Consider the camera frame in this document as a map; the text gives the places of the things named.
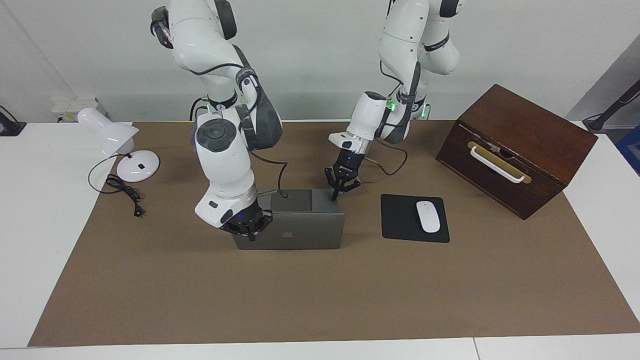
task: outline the gray laptop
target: gray laptop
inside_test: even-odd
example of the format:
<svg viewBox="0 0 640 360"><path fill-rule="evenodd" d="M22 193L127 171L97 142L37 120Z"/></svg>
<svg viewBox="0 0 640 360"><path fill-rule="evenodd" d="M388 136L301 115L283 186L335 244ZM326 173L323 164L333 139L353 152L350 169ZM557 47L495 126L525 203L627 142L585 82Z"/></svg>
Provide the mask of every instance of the gray laptop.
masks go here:
<svg viewBox="0 0 640 360"><path fill-rule="evenodd" d="M338 249L342 241L344 214L331 201L331 189L284 190L258 199L263 209L273 211L273 222L255 241L234 235L242 250Z"/></svg>

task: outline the white electrical box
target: white electrical box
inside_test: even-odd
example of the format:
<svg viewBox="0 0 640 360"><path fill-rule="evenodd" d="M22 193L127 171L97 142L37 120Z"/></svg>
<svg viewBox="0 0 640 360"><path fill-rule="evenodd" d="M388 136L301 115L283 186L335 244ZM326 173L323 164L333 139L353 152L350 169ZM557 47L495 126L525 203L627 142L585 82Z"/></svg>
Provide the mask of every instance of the white electrical box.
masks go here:
<svg viewBox="0 0 640 360"><path fill-rule="evenodd" d="M96 98L91 99L54 99L54 106L51 110L56 122L77 122L78 113L84 108L98 110L104 116L107 111Z"/></svg>

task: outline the white robotic arm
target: white robotic arm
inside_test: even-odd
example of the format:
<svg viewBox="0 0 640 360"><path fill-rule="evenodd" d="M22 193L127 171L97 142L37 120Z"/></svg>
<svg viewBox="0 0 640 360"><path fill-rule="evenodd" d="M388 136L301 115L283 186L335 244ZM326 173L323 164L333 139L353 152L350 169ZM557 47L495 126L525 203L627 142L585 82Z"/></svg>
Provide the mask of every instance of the white robotic arm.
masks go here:
<svg viewBox="0 0 640 360"><path fill-rule="evenodd" d="M360 186L358 169L374 138L391 144L406 138L410 120L424 113L429 73L447 75L457 67L460 54L449 40L449 19L463 2L391 1L378 53L400 86L390 97L364 93L347 131L329 135L341 148L335 164L324 170L333 199Z"/></svg>
<svg viewBox="0 0 640 360"><path fill-rule="evenodd" d="M231 7L226 0L172 0L154 11L151 28L178 65L202 80L216 109L199 116L192 133L209 179L195 212L214 227L254 239L272 218L258 205L247 148L274 146L282 123L240 48L227 42L236 34Z"/></svg>

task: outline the dark brown wooden chest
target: dark brown wooden chest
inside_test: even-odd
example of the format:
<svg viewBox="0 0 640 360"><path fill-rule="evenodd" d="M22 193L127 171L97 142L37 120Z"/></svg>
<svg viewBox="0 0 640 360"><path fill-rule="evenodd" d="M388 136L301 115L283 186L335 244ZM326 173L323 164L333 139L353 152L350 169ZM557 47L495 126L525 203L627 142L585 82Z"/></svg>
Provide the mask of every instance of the dark brown wooden chest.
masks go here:
<svg viewBox="0 0 640 360"><path fill-rule="evenodd" d="M526 219L569 184L596 139L494 85L456 121L437 160Z"/></svg>

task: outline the brown desk mat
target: brown desk mat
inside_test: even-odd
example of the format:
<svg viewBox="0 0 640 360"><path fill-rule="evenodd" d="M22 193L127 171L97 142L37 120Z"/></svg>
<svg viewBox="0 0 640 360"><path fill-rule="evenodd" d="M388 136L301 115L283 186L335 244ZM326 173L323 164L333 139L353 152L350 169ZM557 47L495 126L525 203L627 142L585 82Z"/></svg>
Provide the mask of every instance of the brown desk mat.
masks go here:
<svg viewBox="0 0 640 360"><path fill-rule="evenodd" d="M340 250L243 251L194 213L207 188L188 123L137 123L158 173L138 185L144 218L123 194L100 195L29 346L382 340L640 332L564 195L520 220L435 161L453 122L414 122L406 167L363 163L340 197ZM346 124L286 123L275 149L286 188L326 187ZM394 168L402 154L374 144ZM254 162L260 187L278 166ZM442 197L451 242L386 240L380 194Z"/></svg>

